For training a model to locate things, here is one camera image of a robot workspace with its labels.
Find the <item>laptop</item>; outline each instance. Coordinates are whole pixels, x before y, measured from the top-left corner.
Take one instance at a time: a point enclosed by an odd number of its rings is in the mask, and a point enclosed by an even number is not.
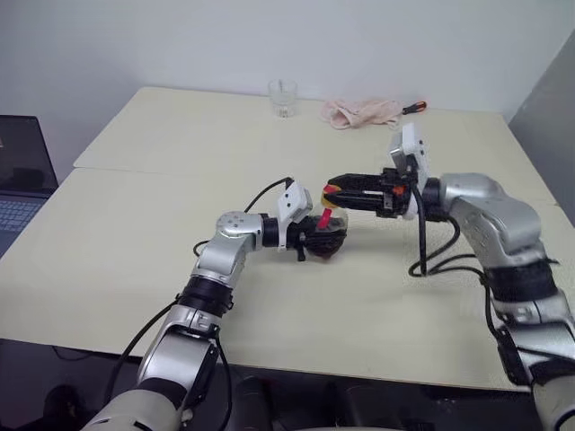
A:
[[[0,257],[57,187],[38,119],[0,115]]]

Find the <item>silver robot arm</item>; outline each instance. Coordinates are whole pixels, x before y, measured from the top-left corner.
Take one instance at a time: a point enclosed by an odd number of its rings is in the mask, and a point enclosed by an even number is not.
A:
[[[575,429],[575,324],[553,282],[539,216],[485,175],[447,174],[439,184],[440,205],[483,266],[503,321],[497,341],[509,379],[531,386],[545,429]]]
[[[575,325],[539,239],[539,216],[485,175],[430,178],[425,154],[417,128],[406,124],[390,147],[395,168],[332,178],[328,184],[337,191],[324,198],[386,218],[409,220],[420,207],[427,221],[454,218],[483,267],[503,322],[492,331],[509,379],[532,388],[545,429],[575,429]]]
[[[311,209],[308,191],[293,182],[278,201],[277,218],[222,215],[142,360],[136,388],[114,398],[84,430],[175,431],[190,420],[206,396],[218,358],[213,340],[233,306],[232,292],[247,253],[264,246],[286,249],[289,226],[302,222]]]

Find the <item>white bracket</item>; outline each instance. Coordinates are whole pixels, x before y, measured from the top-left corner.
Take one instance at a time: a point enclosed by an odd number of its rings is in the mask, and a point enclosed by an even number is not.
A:
[[[278,251],[284,251],[288,241],[288,226],[307,216],[314,203],[306,188],[294,181],[278,199]]]
[[[395,167],[399,173],[403,174],[408,169],[407,156],[413,155],[417,162],[417,188],[423,193],[425,184],[428,182],[429,167],[426,155],[426,148],[423,139],[420,137],[419,130],[415,124],[408,123],[402,127],[402,131],[394,136],[390,147],[390,155],[394,159]],[[415,198],[411,195],[410,204],[403,215],[406,220],[411,220],[417,214],[417,204]]]

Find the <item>pink cloth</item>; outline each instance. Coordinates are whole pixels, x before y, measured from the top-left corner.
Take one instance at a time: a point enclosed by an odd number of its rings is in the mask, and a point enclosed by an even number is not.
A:
[[[364,124],[389,124],[395,126],[402,115],[403,106],[398,101],[371,99],[368,101],[327,101],[320,115],[338,130],[358,128]]]

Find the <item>black wire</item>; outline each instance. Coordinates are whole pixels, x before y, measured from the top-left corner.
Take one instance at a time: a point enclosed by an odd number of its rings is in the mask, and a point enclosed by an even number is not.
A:
[[[449,271],[460,271],[460,270],[471,271],[479,276],[481,284],[483,285],[483,287],[485,287],[485,321],[487,322],[487,328],[489,329],[491,335],[496,340],[499,340],[501,338],[501,334],[495,329],[495,325],[493,324],[493,316],[491,314],[491,290],[489,289],[489,286],[487,284],[487,278],[485,274],[477,268],[467,266],[439,268],[437,271],[435,271],[435,274],[440,274]],[[541,350],[521,346],[517,346],[517,351],[528,353],[531,355],[544,356],[547,357],[548,359],[565,361],[571,363],[572,365],[575,365],[575,359],[564,355],[557,355],[554,353],[543,352]]]
[[[250,205],[248,205],[245,208],[244,213],[247,213],[248,211],[250,211],[252,209],[252,207],[256,204],[256,202],[258,200],[260,200],[260,198],[263,195],[265,195],[268,191],[270,191],[274,187],[278,186],[279,184],[283,184],[283,183],[286,183],[286,185],[289,187],[289,185],[291,185],[292,182],[294,182],[294,179],[291,177],[282,178],[281,180],[277,180],[276,182],[272,182],[268,187],[266,187],[264,190],[262,190],[260,193],[258,193],[258,195],[254,199],[252,199],[252,202],[250,202]]]
[[[443,266],[445,266],[447,263],[451,263],[454,260],[460,260],[460,259],[475,259],[477,256],[475,256],[472,253],[465,253],[465,254],[456,254],[455,256],[451,256],[449,258],[443,259],[441,260],[437,265],[434,265],[432,269],[430,269],[428,271],[429,272],[437,272],[437,270]]]
[[[471,256],[470,255],[460,255],[460,256],[472,257],[473,255],[471,255]],[[453,256],[452,258],[449,258],[446,260],[455,260],[453,258],[459,258],[459,256]],[[479,270],[477,268],[468,267],[466,265],[461,265],[461,266],[456,266],[456,267],[448,267],[448,268],[437,268],[440,265],[443,265],[443,263],[437,264],[429,272],[429,275],[434,276],[436,274],[443,274],[443,273],[451,272],[451,271],[470,271],[479,277],[480,283],[485,288],[485,304],[484,304],[485,322],[487,323],[487,328],[489,329],[489,332],[491,333],[491,335],[496,340],[498,340],[500,338],[500,334],[497,332],[497,330],[495,329],[495,325],[493,324],[493,316],[491,315],[491,290],[489,289],[489,285],[487,284],[487,277],[485,276],[485,273],[483,273],[481,270]]]
[[[224,372],[226,373],[226,387],[227,387],[227,408],[222,424],[219,426],[219,431],[224,431],[227,427],[227,423],[232,416],[232,375],[230,373],[230,365],[227,363],[226,355],[224,354],[224,349],[222,349],[222,343],[219,340],[219,334],[217,333],[214,337],[216,341],[217,350],[219,350],[219,355],[222,357],[222,364],[224,365]]]
[[[429,255],[425,256],[424,260],[426,261],[426,264],[427,264],[427,260],[434,259],[437,256],[439,256],[440,254],[446,252],[451,247],[453,247],[453,245],[457,242],[457,240],[459,239],[459,236],[461,235],[461,229],[459,228],[459,224],[451,215],[447,216],[447,221],[449,223],[451,223],[451,225],[453,226],[453,235],[451,236],[449,241],[447,241],[445,244],[443,244],[441,247],[439,247],[435,251],[431,252]],[[417,262],[413,263],[409,267],[409,269],[407,270],[408,274],[412,277],[423,277],[422,271],[419,274],[415,273],[415,269],[419,268],[420,266],[421,266],[421,256]]]
[[[286,188],[287,188],[291,185],[292,182],[294,182],[294,179],[291,177],[282,178],[281,180],[277,180],[277,181],[272,182],[268,187],[266,187],[260,193],[258,193],[254,199],[252,199],[252,202],[250,202],[249,205],[245,208],[244,213],[247,213],[248,211],[250,211],[252,209],[252,207],[258,202],[258,200],[260,200],[263,195],[265,195],[268,191],[270,191],[274,187],[278,186],[279,184],[285,183]],[[194,245],[193,250],[194,250],[194,254],[196,255],[197,258],[199,257],[198,247],[200,245],[207,244],[208,242],[209,242],[209,240],[204,240],[204,241],[200,241],[200,242],[196,243],[196,245]]]
[[[413,182],[411,184],[411,190],[413,191],[413,196],[415,197],[415,202],[417,203],[417,214],[419,222],[419,233],[420,233],[420,268],[421,274],[423,276],[428,273],[428,262],[426,260],[427,244],[426,244],[426,232],[425,232],[425,207],[423,204],[423,198],[421,197],[420,190],[417,188],[417,183]]]
[[[111,395],[114,392],[114,385],[116,384],[116,380],[118,379],[119,370],[128,359],[129,354],[131,353],[134,346],[138,343],[138,341],[144,337],[144,334],[149,331],[150,328],[156,323],[162,316],[164,316],[167,312],[170,311],[173,305],[178,302],[178,298],[173,300],[171,303],[166,305],[156,316],[148,321],[148,323],[139,331],[138,334],[129,342],[126,349],[122,352],[116,364],[111,370],[110,379],[108,380],[108,384],[106,385],[106,391],[104,392],[104,403],[102,407],[105,407],[111,401]]]
[[[62,361],[67,361],[67,362],[84,361],[88,357],[93,356],[93,353],[86,353],[84,355],[76,356],[76,357],[65,357],[65,356],[62,356],[62,354],[60,352],[58,352],[58,348],[56,346],[51,346],[51,347],[52,347],[52,350],[54,350],[54,354],[57,356],[57,358],[62,360]]]
[[[197,258],[199,257],[198,247],[199,247],[200,245],[207,244],[208,242],[209,242],[209,240],[204,240],[204,241],[200,241],[200,242],[198,242],[196,245],[194,245],[194,249],[193,249],[193,250],[194,250],[194,254],[196,255]]]

